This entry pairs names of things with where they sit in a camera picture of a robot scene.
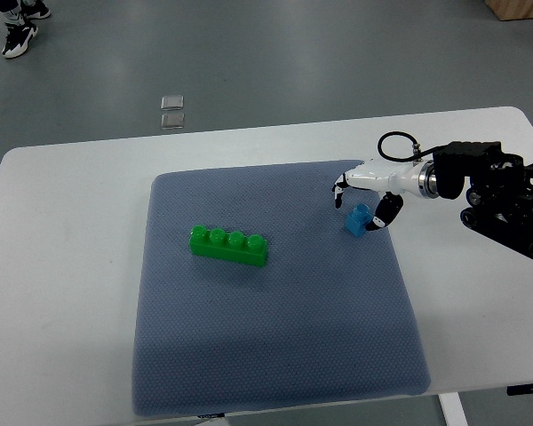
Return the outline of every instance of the sneaker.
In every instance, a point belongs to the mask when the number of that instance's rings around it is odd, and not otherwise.
[[[26,15],[29,20],[44,20],[52,16],[52,11],[42,2],[42,0],[36,0],[36,4],[33,6],[26,6],[24,2],[20,2],[21,12]]]
[[[17,58],[28,49],[29,41],[37,34],[35,24],[26,20],[24,25],[6,24],[8,35],[2,54],[7,59]]]

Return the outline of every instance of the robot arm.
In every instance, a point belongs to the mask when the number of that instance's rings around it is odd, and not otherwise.
[[[398,159],[383,153],[383,140],[393,135],[413,142],[412,157]],[[466,199],[471,207],[460,214],[464,225],[533,259],[533,164],[525,167],[519,155],[503,153],[500,142],[452,142],[421,153],[417,141],[402,132],[385,134],[378,150],[387,162],[362,162],[333,186],[336,208],[349,186],[386,193],[367,231],[394,220],[402,207],[401,194],[454,200],[469,177]],[[433,160],[422,162],[427,154],[433,154]]]

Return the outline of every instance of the white table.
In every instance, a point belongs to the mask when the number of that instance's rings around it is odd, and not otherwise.
[[[533,129],[510,107],[9,152],[0,166],[0,425],[136,419],[132,343],[157,175],[367,159],[390,130],[411,133],[423,149],[501,140],[505,152],[533,162]],[[399,144],[387,141],[385,150],[410,152]],[[465,207],[463,196],[407,195],[390,226],[431,394],[533,383],[533,261],[464,228]]]

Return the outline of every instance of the blue mat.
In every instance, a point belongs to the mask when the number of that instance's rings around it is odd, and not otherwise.
[[[138,415],[200,415],[418,395],[430,378],[387,230],[344,227],[378,195],[331,187],[358,162],[156,178],[134,344]],[[193,256],[194,225],[260,233],[264,268]]]

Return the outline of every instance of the blue cube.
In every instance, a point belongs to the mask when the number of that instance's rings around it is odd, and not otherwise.
[[[346,218],[346,228],[356,237],[365,234],[365,225],[373,220],[370,208],[365,204],[358,204]]]

